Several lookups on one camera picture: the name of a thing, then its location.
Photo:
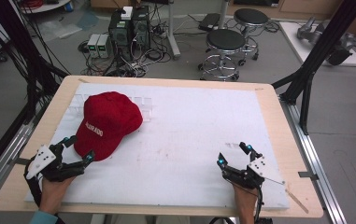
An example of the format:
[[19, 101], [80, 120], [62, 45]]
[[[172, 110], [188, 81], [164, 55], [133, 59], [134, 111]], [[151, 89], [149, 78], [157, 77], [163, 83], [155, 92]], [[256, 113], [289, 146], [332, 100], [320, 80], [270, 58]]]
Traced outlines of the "small white box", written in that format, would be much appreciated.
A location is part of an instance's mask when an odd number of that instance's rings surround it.
[[133, 16], [133, 8], [132, 7], [123, 7], [121, 13], [121, 19], [123, 21], [129, 21]]

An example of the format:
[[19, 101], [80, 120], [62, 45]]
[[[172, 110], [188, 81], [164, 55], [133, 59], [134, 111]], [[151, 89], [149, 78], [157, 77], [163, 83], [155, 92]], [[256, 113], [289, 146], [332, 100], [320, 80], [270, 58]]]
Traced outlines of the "red baseball cap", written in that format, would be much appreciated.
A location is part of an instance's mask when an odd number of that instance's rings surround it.
[[116, 91], [91, 95], [83, 106], [83, 120], [76, 132], [78, 140], [74, 149], [81, 157], [92, 150], [94, 159], [102, 161], [142, 122], [139, 107], [126, 95]]

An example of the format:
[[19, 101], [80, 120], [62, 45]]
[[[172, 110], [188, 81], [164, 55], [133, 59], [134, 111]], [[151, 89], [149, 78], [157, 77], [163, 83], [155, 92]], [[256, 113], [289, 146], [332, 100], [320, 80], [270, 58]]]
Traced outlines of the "grey metal pole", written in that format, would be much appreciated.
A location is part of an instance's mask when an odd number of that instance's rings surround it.
[[218, 29], [224, 29], [225, 18], [227, 14], [227, 9], [229, 6], [230, 0], [221, 0], [221, 11], [220, 11], [220, 19], [218, 23]]

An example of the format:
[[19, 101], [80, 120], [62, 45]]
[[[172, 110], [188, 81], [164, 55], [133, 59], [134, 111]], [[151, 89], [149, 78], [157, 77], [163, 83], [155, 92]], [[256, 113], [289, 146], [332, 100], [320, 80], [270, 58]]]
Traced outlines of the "grey metal table leg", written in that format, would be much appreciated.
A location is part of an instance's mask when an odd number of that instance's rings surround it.
[[167, 0], [168, 2], [168, 31], [167, 39], [172, 51], [172, 58], [177, 60], [180, 58], [180, 50], [178, 48], [178, 43], [174, 36], [174, 0]]

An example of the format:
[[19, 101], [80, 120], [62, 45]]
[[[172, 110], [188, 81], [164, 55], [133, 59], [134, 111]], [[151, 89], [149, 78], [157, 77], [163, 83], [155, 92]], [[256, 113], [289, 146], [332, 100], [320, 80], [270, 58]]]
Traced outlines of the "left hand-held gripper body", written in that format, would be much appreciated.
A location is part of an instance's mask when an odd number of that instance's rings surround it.
[[34, 159], [29, 162], [25, 172], [27, 180], [42, 174], [51, 182], [62, 182], [70, 177], [82, 175], [85, 163], [77, 161], [70, 164], [62, 162], [62, 152], [65, 145], [42, 145], [37, 151]]

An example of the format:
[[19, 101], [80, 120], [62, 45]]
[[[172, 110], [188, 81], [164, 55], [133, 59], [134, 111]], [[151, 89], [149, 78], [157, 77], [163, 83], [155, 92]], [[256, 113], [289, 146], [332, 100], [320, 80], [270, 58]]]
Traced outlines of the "white round table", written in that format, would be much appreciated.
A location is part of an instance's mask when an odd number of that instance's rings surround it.
[[20, 10], [25, 14], [33, 14], [63, 8], [67, 12], [74, 9], [72, 0], [22, 0]]

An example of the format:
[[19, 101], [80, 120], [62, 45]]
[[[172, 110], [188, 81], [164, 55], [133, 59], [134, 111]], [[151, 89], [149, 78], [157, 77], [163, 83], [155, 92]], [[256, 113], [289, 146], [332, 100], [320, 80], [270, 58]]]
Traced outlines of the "black round stool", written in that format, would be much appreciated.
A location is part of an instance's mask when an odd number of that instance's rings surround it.
[[[268, 17], [262, 11], [253, 8], [240, 8], [234, 13], [234, 20], [241, 26], [240, 32], [244, 37], [245, 45], [242, 51], [245, 57], [253, 52], [252, 59], [256, 61], [259, 57], [259, 44], [249, 35], [250, 32], [257, 28], [264, 27], [269, 21]], [[243, 58], [240, 63], [243, 64], [246, 58]]]
[[258, 57], [258, 44], [251, 37], [228, 29], [218, 29], [206, 36], [206, 52], [212, 51], [201, 63], [198, 70], [202, 72], [201, 80], [214, 77], [223, 81], [239, 79], [238, 67], [246, 62], [249, 52], [255, 52], [253, 59]]

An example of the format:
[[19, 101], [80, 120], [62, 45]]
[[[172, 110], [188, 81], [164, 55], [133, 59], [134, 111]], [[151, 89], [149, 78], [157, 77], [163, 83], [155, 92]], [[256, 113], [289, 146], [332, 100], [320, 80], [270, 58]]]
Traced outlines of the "black computer tower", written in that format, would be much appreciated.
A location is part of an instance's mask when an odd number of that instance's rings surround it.
[[121, 18], [121, 10], [112, 13], [108, 32], [114, 54], [120, 54], [126, 61], [131, 61], [132, 22]]
[[134, 9], [132, 23], [136, 44], [142, 49], [150, 48], [150, 10], [148, 6]]

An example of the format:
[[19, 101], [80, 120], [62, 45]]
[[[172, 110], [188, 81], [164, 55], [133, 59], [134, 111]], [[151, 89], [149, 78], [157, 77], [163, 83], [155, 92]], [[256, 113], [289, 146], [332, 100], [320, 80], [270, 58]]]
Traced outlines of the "aluminium rail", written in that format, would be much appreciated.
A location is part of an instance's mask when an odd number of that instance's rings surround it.
[[33, 122], [12, 125], [0, 140], [0, 182], [8, 169], [19, 158], [19, 154], [28, 142], [35, 128]]
[[312, 181], [323, 211], [327, 214], [331, 224], [348, 224], [343, 211], [338, 203], [333, 188], [328, 180], [321, 164], [319, 155], [314, 147], [309, 134], [305, 134], [299, 125], [300, 112], [296, 105], [288, 105], [280, 100], [285, 116], [290, 123], [292, 133], [298, 141], [297, 145], [301, 151], [308, 172], [317, 174], [319, 179]]

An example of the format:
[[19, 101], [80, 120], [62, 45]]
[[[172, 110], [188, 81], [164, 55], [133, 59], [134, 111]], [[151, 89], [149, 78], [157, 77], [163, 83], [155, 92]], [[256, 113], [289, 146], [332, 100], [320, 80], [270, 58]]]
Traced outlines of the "thin wooden stick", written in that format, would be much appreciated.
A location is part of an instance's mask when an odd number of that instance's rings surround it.
[[285, 189], [286, 193], [292, 198], [292, 200], [306, 213], [308, 214], [308, 209], [301, 203], [301, 201], [288, 189]]

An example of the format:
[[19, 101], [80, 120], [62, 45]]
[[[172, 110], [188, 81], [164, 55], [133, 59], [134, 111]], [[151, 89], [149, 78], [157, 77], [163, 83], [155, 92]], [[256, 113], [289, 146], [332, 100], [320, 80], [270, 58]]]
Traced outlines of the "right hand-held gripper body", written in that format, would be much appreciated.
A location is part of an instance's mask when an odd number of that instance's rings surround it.
[[225, 166], [225, 179], [245, 189], [257, 189], [265, 180], [284, 185], [278, 168], [266, 157], [251, 161], [244, 170], [237, 170], [229, 165]]

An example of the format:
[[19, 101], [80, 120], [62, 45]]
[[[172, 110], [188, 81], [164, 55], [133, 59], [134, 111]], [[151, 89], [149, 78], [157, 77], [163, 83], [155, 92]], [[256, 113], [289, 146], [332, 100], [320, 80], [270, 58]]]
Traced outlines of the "clear plastic sheet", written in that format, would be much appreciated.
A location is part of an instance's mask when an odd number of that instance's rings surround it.
[[76, 23], [63, 24], [62, 20], [44, 21], [38, 25], [45, 41], [65, 39], [80, 31], [87, 31], [98, 23], [99, 19], [91, 12], [84, 13]]

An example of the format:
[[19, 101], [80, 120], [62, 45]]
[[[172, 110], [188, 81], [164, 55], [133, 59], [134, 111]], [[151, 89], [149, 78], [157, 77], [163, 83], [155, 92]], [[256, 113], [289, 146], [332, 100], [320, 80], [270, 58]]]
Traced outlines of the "grey power supply unit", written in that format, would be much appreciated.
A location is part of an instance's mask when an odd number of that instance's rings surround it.
[[92, 58], [98, 58], [99, 57], [99, 53], [97, 50], [97, 42], [99, 40], [100, 35], [99, 34], [92, 34], [88, 43], [87, 43], [87, 47], [88, 50], [90, 52], [90, 55]]
[[97, 49], [100, 58], [108, 58], [111, 55], [111, 43], [109, 35], [100, 35], [97, 42]]

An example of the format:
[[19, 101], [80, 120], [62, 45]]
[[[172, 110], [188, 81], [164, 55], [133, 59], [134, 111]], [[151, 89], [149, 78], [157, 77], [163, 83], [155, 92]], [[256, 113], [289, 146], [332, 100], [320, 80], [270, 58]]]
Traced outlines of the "white floor board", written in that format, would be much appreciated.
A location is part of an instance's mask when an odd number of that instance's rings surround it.
[[[279, 24], [283, 34], [289, 40], [297, 58], [301, 63], [303, 63], [313, 46], [307, 40], [300, 40], [296, 37], [297, 30], [301, 27], [301, 23], [281, 21]], [[348, 56], [348, 58], [342, 62], [340, 66], [356, 67], [356, 51], [352, 49], [350, 53], [351, 55]]]

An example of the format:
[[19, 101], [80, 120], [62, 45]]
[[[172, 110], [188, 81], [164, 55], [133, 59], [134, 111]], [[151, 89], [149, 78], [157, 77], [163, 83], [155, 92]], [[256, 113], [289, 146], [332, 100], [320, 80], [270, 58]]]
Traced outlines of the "white foam mat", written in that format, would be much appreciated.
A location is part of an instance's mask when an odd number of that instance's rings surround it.
[[[151, 120], [77, 177], [64, 197], [68, 203], [231, 208], [234, 193], [217, 159], [221, 153], [231, 166], [246, 168], [240, 142], [278, 168], [257, 91], [228, 83], [219, 89], [82, 83], [75, 94], [108, 91], [151, 98]], [[81, 122], [63, 117], [53, 142], [76, 135]], [[74, 146], [63, 156], [81, 158]]]

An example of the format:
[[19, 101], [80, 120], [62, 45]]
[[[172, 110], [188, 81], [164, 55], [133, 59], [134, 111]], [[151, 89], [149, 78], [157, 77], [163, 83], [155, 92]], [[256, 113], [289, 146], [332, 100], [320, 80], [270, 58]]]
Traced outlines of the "person's right hand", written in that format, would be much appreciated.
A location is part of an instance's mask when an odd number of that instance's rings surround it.
[[235, 192], [235, 206], [240, 216], [253, 217], [255, 205], [258, 199], [256, 189], [245, 189], [233, 184]]

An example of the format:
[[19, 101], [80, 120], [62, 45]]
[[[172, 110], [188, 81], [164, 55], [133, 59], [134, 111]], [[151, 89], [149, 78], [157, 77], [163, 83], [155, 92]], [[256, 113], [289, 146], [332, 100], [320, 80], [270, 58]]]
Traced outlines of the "flat black case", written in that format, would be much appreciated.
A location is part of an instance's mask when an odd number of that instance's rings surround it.
[[219, 13], [209, 13], [200, 21], [198, 28], [203, 31], [212, 31], [219, 27], [221, 15]]

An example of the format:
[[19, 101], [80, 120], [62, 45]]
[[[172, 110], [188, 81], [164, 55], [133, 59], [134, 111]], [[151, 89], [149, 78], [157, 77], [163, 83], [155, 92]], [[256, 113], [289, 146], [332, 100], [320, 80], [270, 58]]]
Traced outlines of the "person's left hand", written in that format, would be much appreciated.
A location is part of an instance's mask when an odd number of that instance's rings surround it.
[[51, 215], [58, 213], [62, 200], [74, 177], [62, 182], [51, 182], [47, 178], [42, 180], [42, 195], [39, 210]]

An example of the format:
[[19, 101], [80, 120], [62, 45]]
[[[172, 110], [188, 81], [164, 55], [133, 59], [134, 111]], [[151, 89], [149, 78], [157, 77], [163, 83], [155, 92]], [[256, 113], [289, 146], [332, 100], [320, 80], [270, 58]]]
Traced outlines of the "grey metal bracket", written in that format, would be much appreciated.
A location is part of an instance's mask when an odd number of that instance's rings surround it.
[[319, 179], [317, 174], [311, 172], [299, 172], [298, 174], [301, 178], [309, 178], [311, 181], [317, 181]]
[[12, 159], [9, 160], [8, 164], [9, 165], [13, 165], [13, 164], [26, 165], [26, 164], [28, 164], [30, 162], [31, 162], [30, 159], [17, 158], [17, 159], [14, 159], [14, 160], [12, 160]]

